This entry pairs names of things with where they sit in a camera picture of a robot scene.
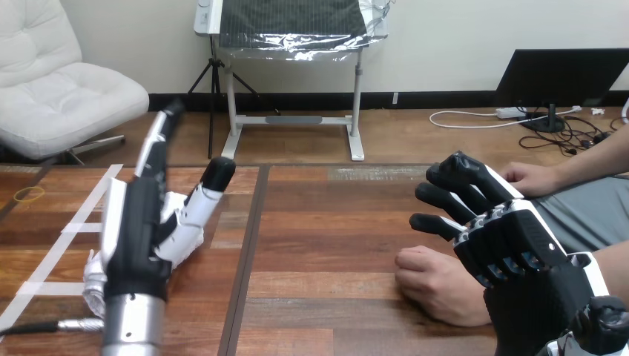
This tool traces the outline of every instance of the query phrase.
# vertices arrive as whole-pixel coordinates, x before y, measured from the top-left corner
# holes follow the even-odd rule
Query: human hand
[[[404,248],[395,257],[402,292],[435,319],[456,326],[491,323],[481,286],[454,257],[425,246]]]
[[[511,162],[500,175],[526,197],[542,197],[562,188],[562,180],[555,167]]]

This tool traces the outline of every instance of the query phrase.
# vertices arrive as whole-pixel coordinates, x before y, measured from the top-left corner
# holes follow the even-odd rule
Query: human arm
[[[541,197],[567,186],[629,171],[629,125],[569,160],[550,167],[511,163],[501,175],[527,197]]]
[[[629,305],[629,241],[594,252],[610,295]],[[395,280],[408,298],[437,320],[456,326],[491,323],[483,291],[459,260],[425,246],[404,248],[395,257]]]
[[[483,300],[485,287],[461,262],[425,246],[404,248],[395,257],[395,280],[408,298],[431,317],[456,326],[491,323]]]
[[[629,306],[629,241],[594,252],[610,295]]]

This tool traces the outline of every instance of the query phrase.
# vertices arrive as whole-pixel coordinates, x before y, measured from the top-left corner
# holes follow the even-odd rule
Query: black tripod
[[[212,53],[212,58],[210,58],[208,60],[208,65],[205,66],[205,69],[203,70],[203,72],[201,72],[201,74],[199,75],[197,80],[194,82],[194,84],[192,85],[192,88],[190,88],[190,90],[188,90],[188,95],[192,94],[194,89],[201,82],[201,79],[203,79],[203,76],[208,72],[208,70],[210,70],[210,68],[212,68],[212,82],[210,84],[210,87],[211,87],[211,94],[210,94],[210,135],[209,135],[210,137],[209,137],[209,144],[208,144],[208,158],[209,159],[212,158],[212,138],[214,136],[214,104],[215,104],[215,102],[214,102],[214,100],[215,100],[214,94],[218,94],[220,96],[220,81],[219,81],[219,76],[218,76],[218,68],[219,67],[225,67],[225,63],[223,63],[223,61],[221,61],[220,59],[217,58],[216,51],[214,50],[214,39],[212,38],[212,36],[210,36],[210,50],[211,50],[211,53]],[[270,108],[273,108],[273,111],[275,111],[275,113],[277,115],[281,115],[280,111],[278,109],[276,109],[276,107],[273,106],[273,104],[270,104],[263,97],[261,97],[259,95],[259,93],[254,90],[254,88],[252,88],[249,84],[247,84],[236,73],[233,73],[233,74],[234,74],[234,78],[238,82],[240,82],[240,84],[242,84],[245,88],[247,88],[247,90],[251,91],[251,93],[254,94],[254,96],[261,103],[267,105]]]

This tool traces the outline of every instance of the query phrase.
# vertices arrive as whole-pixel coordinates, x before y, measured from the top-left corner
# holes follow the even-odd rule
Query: black baseboard
[[[281,111],[337,111],[351,110],[353,93],[261,93],[264,101]],[[398,94],[393,104],[393,93],[363,93],[360,109],[450,109],[488,108],[494,106],[495,91],[422,91]],[[184,101],[187,111],[209,111],[210,93],[149,94],[149,111],[164,108],[176,97]],[[599,106],[623,106],[629,90],[610,91]],[[238,111],[271,111],[251,93],[237,93]],[[216,97],[216,110],[227,111],[227,96]]]

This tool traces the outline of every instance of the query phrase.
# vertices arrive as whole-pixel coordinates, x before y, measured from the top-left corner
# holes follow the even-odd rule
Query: white cable
[[[568,111],[564,111],[561,113],[557,113],[556,115],[565,115],[566,113],[575,113],[581,111],[581,107],[580,106],[573,106],[572,110],[568,110]],[[434,119],[432,119],[433,117],[437,116],[437,115],[441,115],[443,113],[462,113],[465,115],[473,115],[473,116],[496,116],[495,113],[468,113],[466,111],[439,111],[437,113],[434,113],[433,115],[430,115],[430,117],[428,118],[428,120],[430,120],[430,122],[434,125],[439,126],[440,128],[503,128],[505,126],[511,126],[511,125],[519,125],[521,123],[524,122],[531,122],[531,121],[536,121],[536,120],[540,120],[540,119],[546,119],[548,117],[548,115],[544,115],[544,116],[540,116],[540,117],[536,117],[535,119],[528,119],[528,120],[522,120],[522,121],[514,121],[514,122],[508,122],[506,124],[500,124],[500,125],[488,125],[488,126],[458,126],[458,125],[444,125],[444,124],[439,124],[437,122],[435,122]]]

